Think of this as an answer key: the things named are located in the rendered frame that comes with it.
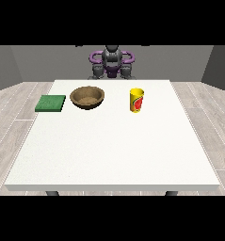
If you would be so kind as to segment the brown wooden bowl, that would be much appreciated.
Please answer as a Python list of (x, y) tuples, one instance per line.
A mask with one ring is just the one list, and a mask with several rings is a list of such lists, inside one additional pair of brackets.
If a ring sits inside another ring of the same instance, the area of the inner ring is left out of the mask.
[(85, 110), (99, 106), (104, 100), (104, 91), (98, 87), (86, 86), (76, 88), (71, 94), (72, 103)]

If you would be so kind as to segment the green square pad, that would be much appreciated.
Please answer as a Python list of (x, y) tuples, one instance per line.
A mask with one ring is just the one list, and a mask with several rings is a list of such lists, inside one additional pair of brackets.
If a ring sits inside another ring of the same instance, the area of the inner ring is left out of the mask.
[(64, 105), (65, 95), (41, 95), (35, 107), (36, 112), (60, 112)]

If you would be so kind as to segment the yellow cup with melon print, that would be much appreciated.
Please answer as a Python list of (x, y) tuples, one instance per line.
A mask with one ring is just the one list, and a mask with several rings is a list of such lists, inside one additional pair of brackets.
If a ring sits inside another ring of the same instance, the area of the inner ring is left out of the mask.
[(130, 89), (130, 110), (133, 113), (140, 111), (144, 97), (144, 90), (142, 88)]

